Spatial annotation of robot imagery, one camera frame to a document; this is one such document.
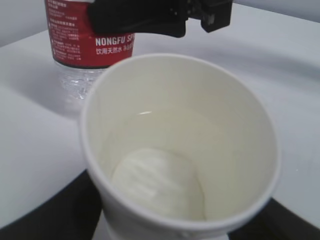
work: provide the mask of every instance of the white paper cup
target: white paper cup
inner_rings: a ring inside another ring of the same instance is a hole
[[[135,204],[111,183],[117,163],[107,162],[109,173],[100,165],[105,139],[117,123],[148,109],[172,106],[215,120],[239,145],[233,166],[237,174],[232,178],[241,188],[229,196],[210,187],[219,184],[214,161],[199,163],[206,182],[202,187],[207,221],[171,219]],[[263,105],[226,70],[188,56],[143,55],[110,67],[85,100],[80,131],[88,172],[100,192],[106,219],[120,239],[200,240],[223,235],[244,225],[267,203],[280,175],[279,145]],[[210,213],[217,208],[215,198],[232,203],[228,214],[217,218]]]

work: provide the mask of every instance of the red label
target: red label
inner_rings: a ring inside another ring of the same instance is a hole
[[[53,58],[64,65],[102,68],[132,56],[134,33],[98,36],[88,17],[88,2],[45,0]]]

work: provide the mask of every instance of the plastic water bottle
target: plastic water bottle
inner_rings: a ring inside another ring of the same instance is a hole
[[[132,56],[134,33],[96,35],[87,19],[93,0],[44,0],[58,77],[77,99],[84,99],[110,65]]]
[[[62,87],[66,89],[71,96],[77,99],[84,99],[86,97],[93,82],[105,70],[105,68],[74,68],[62,65],[58,62],[55,63]]]

